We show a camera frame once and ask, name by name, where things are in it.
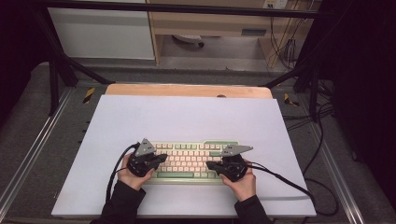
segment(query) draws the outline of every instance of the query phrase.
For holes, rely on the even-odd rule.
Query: white cabinet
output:
[[[69,57],[154,60],[147,12],[49,8],[49,14]]]

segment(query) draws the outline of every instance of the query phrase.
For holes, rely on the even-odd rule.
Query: table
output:
[[[125,148],[144,137],[197,142],[238,139],[241,145],[255,147],[244,158],[306,188],[277,101],[271,98],[268,89],[257,87],[110,85],[52,214],[99,216],[114,164]],[[255,175],[268,216],[316,215],[312,202],[300,191],[267,173],[256,171]],[[139,207],[139,217],[236,217],[235,197],[226,186],[146,185],[144,189],[148,194]]]

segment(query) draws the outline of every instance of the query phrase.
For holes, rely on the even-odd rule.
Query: black sleeve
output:
[[[268,224],[271,220],[265,214],[257,195],[235,204],[235,211],[241,224]]]
[[[118,181],[114,186],[111,200],[106,202],[100,218],[91,224],[133,224],[136,221],[137,208],[142,203],[146,192],[135,190],[128,185]]]

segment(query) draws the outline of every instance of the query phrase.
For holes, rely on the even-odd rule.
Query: white table surface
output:
[[[52,214],[99,216],[120,154],[144,137],[175,142],[237,140],[254,147],[242,154],[245,159],[306,189],[276,100],[103,95]],[[309,198],[299,190],[265,172],[253,173],[268,216],[316,215]],[[226,186],[145,185],[143,189],[147,195],[139,217],[236,216],[236,199]]]

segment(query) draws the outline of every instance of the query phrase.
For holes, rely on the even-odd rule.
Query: metal rail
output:
[[[298,95],[299,102],[305,112],[308,114],[308,102],[305,97]],[[317,124],[311,122],[311,129],[314,131],[316,141],[320,140],[320,128]],[[321,157],[323,162],[326,165],[326,168],[329,172],[330,178],[332,179],[332,183],[334,184],[335,190],[337,191],[338,197],[341,201],[341,204],[344,206],[344,210],[346,212],[346,216],[349,219],[350,223],[354,224],[363,224],[364,219],[361,215],[361,211],[359,207],[356,205],[355,200],[352,196],[352,193],[347,186],[347,182],[344,179],[338,165],[332,156],[332,153],[326,143],[326,140],[323,139],[322,147],[321,147]]]
[[[117,11],[150,11],[150,12],[176,12],[197,14],[220,14],[238,16],[260,17],[284,17],[303,19],[325,19],[334,16],[330,12],[281,10],[251,7],[211,7],[193,5],[170,5],[170,4],[144,4],[144,3],[117,3],[117,2],[94,2],[94,1],[70,1],[70,0],[34,0],[33,3],[42,7],[117,10]]]
[[[6,213],[13,203],[15,197],[17,196],[23,182],[25,181],[26,177],[29,175],[30,170],[32,169],[35,161],[37,160],[41,149],[46,144],[50,134],[55,127],[59,117],[62,115],[64,108],[68,102],[68,99],[71,95],[73,88],[67,88],[60,99],[60,105],[55,113],[49,117],[44,124],[43,128],[41,129],[40,133],[38,134],[37,138],[33,142],[32,146],[30,147],[28,153],[26,154],[25,158],[23,159],[20,167],[18,168],[15,175],[12,177],[11,181],[9,182],[6,190],[3,192],[2,196],[0,197],[0,223],[6,216]]]

